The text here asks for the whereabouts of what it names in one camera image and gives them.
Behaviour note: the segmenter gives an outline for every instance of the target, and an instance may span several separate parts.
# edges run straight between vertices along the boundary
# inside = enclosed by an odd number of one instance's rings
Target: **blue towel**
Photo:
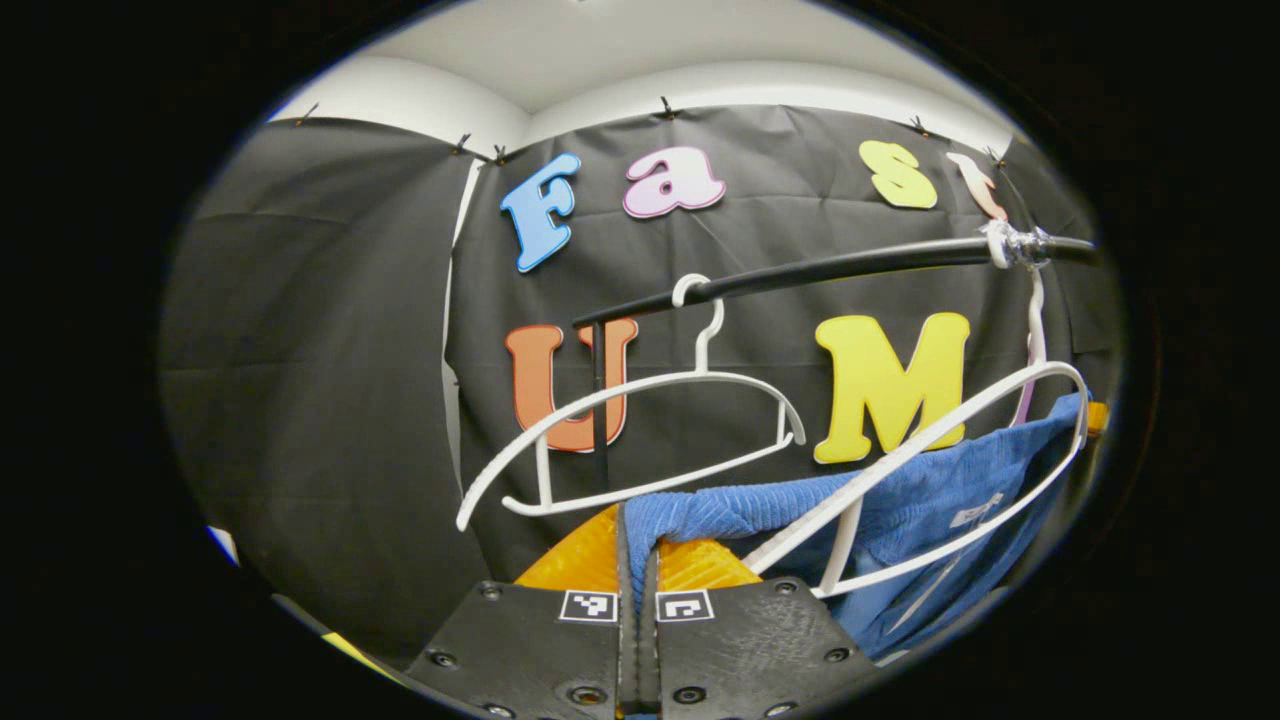
[[[910,560],[969,530],[1015,502],[1024,480],[1038,483],[1065,447],[1044,452],[1075,424],[1080,395],[1060,397],[1050,415],[1015,428],[913,457],[863,497],[850,565],[852,575]],[[1041,457],[1047,466],[1028,468]],[[641,605],[645,560],[659,538],[748,538],[782,528],[822,502],[858,471],[786,483],[664,492],[626,503],[632,591]],[[1046,492],[998,530],[955,555],[891,580],[832,598],[832,616],[873,660],[908,648],[977,603],[1034,538],[1052,505]],[[829,523],[771,571],[815,583],[835,538]]]

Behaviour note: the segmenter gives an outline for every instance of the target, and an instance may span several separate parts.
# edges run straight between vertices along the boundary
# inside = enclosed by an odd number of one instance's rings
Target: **white ceiling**
[[[932,63],[805,0],[470,0],[361,54],[447,70],[530,114],[637,76],[774,60],[890,77],[998,117]]]

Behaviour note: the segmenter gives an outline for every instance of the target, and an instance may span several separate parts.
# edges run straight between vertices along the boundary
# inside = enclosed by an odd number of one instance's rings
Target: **black rod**
[[[1093,243],[1083,240],[1055,237],[1044,242],[1044,251],[1052,260],[1096,263]],[[698,305],[717,297],[751,295],[771,290],[783,290],[813,282],[835,281],[897,270],[922,270],[951,265],[980,265],[991,263],[991,250],[986,238],[934,240],[864,250],[849,255],[800,260],[764,270],[751,270],[718,281],[695,284],[685,293],[685,305]],[[589,313],[573,320],[575,328],[593,323],[607,323],[618,318],[631,318],[660,310],[671,310],[671,292],[632,300],[604,310]]]
[[[591,378],[591,392],[604,389],[604,369],[608,366],[604,363],[605,347],[608,347],[608,343],[604,342],[604,320],[599,320],[591,327],[591,364],[595,366]],[[593,450],[595,450],[595,477],[602,492],[609,489],[608,405],[608,402],[598,405],[591,411],[591,430],[595,433],[593,442]]]

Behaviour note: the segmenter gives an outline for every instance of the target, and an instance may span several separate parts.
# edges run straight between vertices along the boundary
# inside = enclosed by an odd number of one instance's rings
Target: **white wall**
[[[447,142],[471,133],[485,158],[576,128],[673,108],[796,105],[863,113],[924,126],[972,147],[1005,151],[1011,126],[928,90],[883,76],[806,63],[710,63],[586,91],[534,115],[458,76],[412,60],[355,56],[289,100],[271,119],[351,118],[402,127]]]

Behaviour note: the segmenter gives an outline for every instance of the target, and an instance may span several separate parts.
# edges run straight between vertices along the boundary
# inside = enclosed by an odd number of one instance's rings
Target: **white plastic hanger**
[[[1023,247],[1021,243],[1036,241],[1030,233],[1018,233],[1007,223],[992,223],[984,229],[988,232],[992,260],[1000,268],[1010,266],[1006,247],[1020,250]],[[1071,460],[1075,459],[1075,455],[1079,452],[1080,447],[1084,446],[1088,437],[1088,387],[1085,386],[1084,378],[1080,373],[1071,365],[1046,360],[1044,325],[1043,322],[1041,322],[1039,314],[1044,304],[1044,286],[1039,277],[1039,266],[1043,265],[1043,263],[1028,260],[1024,251],[1019,251],[1016,255],[1020,256],[1019,264],[1028,266],[1033,275],[1030,301],[1032,333],[1029,337],[1030,364],[970,397],[968,401],[960,404],[959,407],[947,413],[928,428],[918,430],[910,439],[900,445],[892,452],[884,455],[884,457],[877,460],[870,468],[832,493],[831,497],[823,500],[812,510],[797,518],[794,523],[778,530],[777,534],[742,559],[742,564],[746,565],[748,569],[756,575],[762,574],[774,562],[791,552],[796,546],[809,539],[809,537],[840,515],[840,527],[836,529],[836,541],[832,543],[831,555],[827,557],[827,569],[823,573],[818,587],[812,588],[812,592],[817,597],[832,597],[873,585],[876,583],[896,578],[904,573],[910,573],[918,568],[923,568],[936,560],[957,552],[995,532],[996,528],[1009,521],[1014,515],[1020,512],[1030,505],[1032,501],[1039,497],[1041,493],[1048,489],[1050,484],[1057,479],[1060,474],[1062,474],[1062,470],[1065,470],[1068,465],[1071,464]],[[986,410],[992,404],[1018,388],[1021,388],[1023,392],[1021,398],[1019,400],[1019,406],[1021,407],[1024,401],[1029,398],[1029,392],[1034,380],[1050,375],[1065,375],[1075,383],[1076,389],[1080,392],[1080,407],[1076,410],[1075,430],[1066,456],[1057,464],[1057,466],[1053,468],[1053,470],[1048,473],[1048,475],[1046,475],[1043,480],[1041,480],[1038,486],[991,520],[979,524],[973,530],[941,547],[867,575],[850,578],[847,580],[840,579],[845,571],[845,566],[849,564],[849,555],[854,546],[854,536],[856,534],[858,520],[863,509],[863,497],[873,487],[876,487],[891,473],[905,465],[909,460],[923,452],[931,445],[942,439],[952,429],[968,421],[974,415]],[[1020,424],[1024,418],[1024,411],[1020,410],[1019,415],[1014,418],[1014,423],[1011,425]]]
[[[694,283],[709,282],[705,275],[689,274],[676,283],[675,290],[671,293],[671,304],[675,307],[681,307],[685,304],[685,291]],[[745,462],[750,462],[765,455],[777,452],[787,447],[792,441],[796,445],[805,443],[804,424],[800,421],[800,415],[796,409],[791,405],[791,401],[786,398],[782,392],[780,392],[773,386],[750,378],[748,375],[740,375],[736,373],[721,373],[709,370],[707,366],[707,345],[710,338],[716,337],[719,332],[721,325],[724,324],[724,301],[714,300],[714,314],[712,316],[710,324],[698,334],[698,341],[695,345],[695,366],[692,370],[682,373],[668,373],[666,375],[655,375],[652,378],[644,378],[639,380],[631,380],[612,388],[602,389],[599,392],[591,393],[586,397],[576,400],[556,413],[543,418],[527,430],[521,433],[516,439],[511,441],[507,447],[504,447],[493,460],[480,471],[471,487],[462,496],[462,507],[458,510],[457,527],[460,530],[466,529],[467,523],[471,519],[471,512],[475,511],[476,502],[479,502],[480,496],[484,491],[489,488],[498,474],[502,473],[507,465],[516,459],[517,455],[525,451],[530,445],[535,446],[534,452],[536,454],[536,468],[538,468],[538,505],[527,505],[520,502],[518,500],[507,496],[502,498],[503,506],[520,515],[552,515],[556,512],[568,512],[571,510],[581,510],[584,507],[595,507],[600,505],[608,505],[612,502],[618,502],[621,500],[627,500],[637,495],[644,495],[649,492],[657,492],[660,489],[672,488],[681,486],[699,478],[705,478],[708,475],[727,470],[730,468],[736,468]],[[654,480],[643,486],[636,486],[632,488],[620,489],[614,492],[607,492],[602,495],[594,495],[590,497],[577,498],[577,500],[562,500],[556,502],[552,500],[552,478],[550,478],[550,460],[548,457],[547,447],[547,432],[552,429],[557,423],[567,418],[572,418],[579,413],[603,405],[608,400],[617,397],[620,395],[630,395],[643,389],[650,389],[655,387],[673,386],[681,383],[701,383],[701,382],[723,382],[723,383],[736,383],[745,384],[749,387],[759,388],[778,401],[778,423],[777,423],[777,439],[773,445],[763,447],[754,452],[735,457],[732,460],[726,460],[723,462],[701,468],[699,470],[692,470],[682,475],[676,475],[672,478],[666,478],[662,480]],[[786,432],[786,425],[790,424],[791,432]]]

